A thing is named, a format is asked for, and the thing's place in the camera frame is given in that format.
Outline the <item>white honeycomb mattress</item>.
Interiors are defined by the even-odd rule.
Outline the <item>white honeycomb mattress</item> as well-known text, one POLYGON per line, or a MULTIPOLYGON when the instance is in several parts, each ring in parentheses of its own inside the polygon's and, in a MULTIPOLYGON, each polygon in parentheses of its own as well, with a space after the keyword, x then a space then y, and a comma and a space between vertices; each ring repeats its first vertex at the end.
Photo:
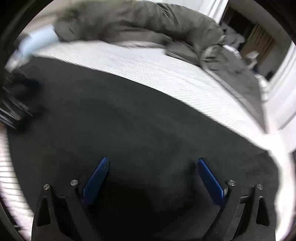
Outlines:
MULTIPOLYGON (((226 127, 267 152, 269 135, 215 79, 202 69, 166 56, 162 49, 124 48, 104 42, 58 44, 35 53, 33 58, 55 59, 95 71, 113 74, 172 97, 226 127)), ((17 72, 18 64, 9 72, 17 72)), ((278 170, 276 240, 284 239, 295 214, 295 179, 291 158, 273 159, 278 170)), ((17 175, 3 178, 4 201, 9 212, 29 237, 34 209, 31 209, 17 175)))

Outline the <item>clothes pile on rack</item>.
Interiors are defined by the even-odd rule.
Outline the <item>clothes pile on rack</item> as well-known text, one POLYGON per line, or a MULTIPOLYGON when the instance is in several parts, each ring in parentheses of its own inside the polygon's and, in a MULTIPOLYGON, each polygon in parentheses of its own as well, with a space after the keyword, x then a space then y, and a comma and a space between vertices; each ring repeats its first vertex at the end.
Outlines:
POLYGON ((241 34, 237 33, 233 28, 229 27, 225 23, 222 23, 221 27, 225 34, 225 44, 238 49, 240 44, 245 43, 245 38, 241 34))

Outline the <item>dark grey duvet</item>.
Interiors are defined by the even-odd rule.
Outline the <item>dark grey duvet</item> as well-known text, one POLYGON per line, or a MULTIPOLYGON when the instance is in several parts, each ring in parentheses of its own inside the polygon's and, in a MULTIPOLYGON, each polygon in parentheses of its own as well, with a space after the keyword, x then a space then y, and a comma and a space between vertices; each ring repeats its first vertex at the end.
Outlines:
POLYGON ((53 26, 62 42, 164 47, 168 56, 202 68, 266 127, 257 78, 227 49, 222 27, 198 11, 151 1, 81 1, 62 11, 53 26))

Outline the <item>white sheer curtain right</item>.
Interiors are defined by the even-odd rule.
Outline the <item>white sheer curtain right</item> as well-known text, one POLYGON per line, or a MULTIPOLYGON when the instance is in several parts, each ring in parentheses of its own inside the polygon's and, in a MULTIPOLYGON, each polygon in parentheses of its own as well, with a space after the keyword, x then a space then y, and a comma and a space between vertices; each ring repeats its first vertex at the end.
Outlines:
POLYGON ((295 43, 269 83, 265 103, 268 128, 278 134, 283 147, 295 151, 295 43))

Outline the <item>brown curtain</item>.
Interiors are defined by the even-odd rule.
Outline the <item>brown curtain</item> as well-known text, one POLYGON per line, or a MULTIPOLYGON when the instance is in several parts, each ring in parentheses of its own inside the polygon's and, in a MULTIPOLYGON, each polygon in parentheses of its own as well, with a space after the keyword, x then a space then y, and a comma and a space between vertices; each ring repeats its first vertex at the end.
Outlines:
POLYGON ((274 43, 271 35, 260 24, 256 24, 240 50, 240 54, 244 57, 252 51, 257 51, 259 54, 256 59, 258 64, 262 64, 273 49, 274 43))

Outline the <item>white chair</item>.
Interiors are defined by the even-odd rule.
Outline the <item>white chair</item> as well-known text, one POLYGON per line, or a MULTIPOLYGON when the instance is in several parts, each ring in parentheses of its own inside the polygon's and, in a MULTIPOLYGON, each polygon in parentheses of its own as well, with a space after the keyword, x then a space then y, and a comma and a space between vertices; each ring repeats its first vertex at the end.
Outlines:
POLYGON ((251 51, 250 53, 245 55, 245 62, 247 64, 248 69, 253 69, 257 64, 257 56, 259 53, 257 51, 251 51))

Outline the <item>black pants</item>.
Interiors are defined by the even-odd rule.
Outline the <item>black pants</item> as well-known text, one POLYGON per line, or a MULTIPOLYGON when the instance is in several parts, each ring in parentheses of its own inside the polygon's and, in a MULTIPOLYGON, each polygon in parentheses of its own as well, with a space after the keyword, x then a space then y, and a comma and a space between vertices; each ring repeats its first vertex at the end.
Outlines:
POLYGON ((224 180, 262 184, 273 205, 268 153, 186 104, 131 80, 48 58, 19 69, 40 85, 45 112, 8 140, 31 209, 44 184, 65 194, 103 158, 110 173, 90 212, 104 240, 201 238, 219 211, 195 172, 205 158, 224 180))

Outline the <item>light blue bolster pillow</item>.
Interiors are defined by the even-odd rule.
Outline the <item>light blue bolster pillow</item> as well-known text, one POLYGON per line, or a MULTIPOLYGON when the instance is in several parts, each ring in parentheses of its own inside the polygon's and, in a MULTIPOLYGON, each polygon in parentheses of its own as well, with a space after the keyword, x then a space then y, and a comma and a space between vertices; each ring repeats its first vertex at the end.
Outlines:
POLYGON ((16 50, 16 56, 19 60, 27 59, 31 54, 48 45, 59 42, 59 37, 54 30, 53 25, 46 25, 29 32, 24 37, 16 50))

